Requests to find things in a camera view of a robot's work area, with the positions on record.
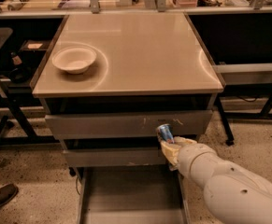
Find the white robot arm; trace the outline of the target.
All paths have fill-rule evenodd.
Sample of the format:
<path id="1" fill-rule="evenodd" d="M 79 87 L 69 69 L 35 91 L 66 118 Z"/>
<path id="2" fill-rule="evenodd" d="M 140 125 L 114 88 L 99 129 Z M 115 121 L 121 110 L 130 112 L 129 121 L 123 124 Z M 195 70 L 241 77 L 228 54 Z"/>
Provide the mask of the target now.
<path id="1" fill-rule="evenodd" d="M 203 190 L 208 211 L 223 224 L 272 224 L 270 181 L 192 139 L 160 144 L 173 167 Z"/>

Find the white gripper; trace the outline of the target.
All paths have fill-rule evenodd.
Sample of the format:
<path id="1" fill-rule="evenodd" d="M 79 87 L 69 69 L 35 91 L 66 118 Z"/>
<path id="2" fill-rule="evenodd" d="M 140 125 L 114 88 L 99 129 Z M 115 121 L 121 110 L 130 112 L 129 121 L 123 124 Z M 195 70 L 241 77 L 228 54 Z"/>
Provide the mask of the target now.
<path id="1" fill-rule="evenodd" d="M 207 145 L 181 136 L 174 137 L 174 143 L 161 142 L 161 149 L 168 162 L 178 167 L 179 172 L 196 185 L 205 185 L 214 168 L 209 158 L 217 153 Z"/>

